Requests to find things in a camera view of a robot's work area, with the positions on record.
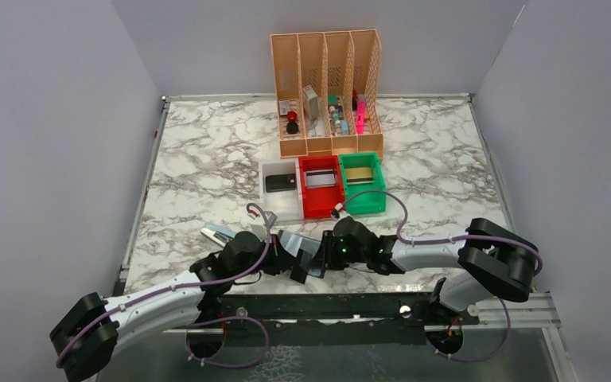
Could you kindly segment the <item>grey card from holder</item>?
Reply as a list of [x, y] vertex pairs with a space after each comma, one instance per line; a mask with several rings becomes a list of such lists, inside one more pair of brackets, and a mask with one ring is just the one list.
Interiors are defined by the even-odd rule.
[[266, 193], [291, 191], [295, 190], [297, 187], [297, 179], [294, 173], [267, 175], [264, 181]]

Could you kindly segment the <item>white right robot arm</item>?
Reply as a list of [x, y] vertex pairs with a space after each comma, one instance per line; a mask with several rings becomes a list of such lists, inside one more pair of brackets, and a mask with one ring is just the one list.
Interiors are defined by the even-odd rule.
[[378, 275], [403, 275], [427, 268], [459, 268], [440, 279], [427, 303], [429, 317], [446, 324], [471, 305], [491, 298], [526, 302], [533, 278], [543, 269], [538, 248], [484, 218], [462, 233], [409, 240], [395, 233], [377, 236], [351, 217], [323, 234], [312, 262], [325, 270], [363, 263]]

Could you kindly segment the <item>navy blue card holder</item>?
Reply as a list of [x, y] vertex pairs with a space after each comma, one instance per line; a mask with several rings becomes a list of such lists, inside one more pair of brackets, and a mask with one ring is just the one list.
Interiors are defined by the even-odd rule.
[[322, 260], [315, 260], [316, 254], [321, 246], [320, 240], [315, 240], [301, 234], [280, 230], [278, 241], [282, 247], [294, 258], [301, 256], [298, 266], [307, 272], [308, 276], [323, 279], [325, 276], [325, 266]]

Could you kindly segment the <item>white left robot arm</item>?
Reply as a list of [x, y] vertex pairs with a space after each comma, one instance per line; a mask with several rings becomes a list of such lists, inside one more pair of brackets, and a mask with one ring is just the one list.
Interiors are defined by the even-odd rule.
[[185, 325], [238, 321], [239, 315], [221, 313], [220, 296], [237, 279], [254, 273], [279, 275], [299, 266], [302, 257], [302, 251], [287, 251], [276, 235], [260, 240], [243, 231], [167, 282], [112, 298], [87, 294], [49, 334], [56, 367], [67, 380], [84, 381], [105, 368], [115, 354], [150, 335]]

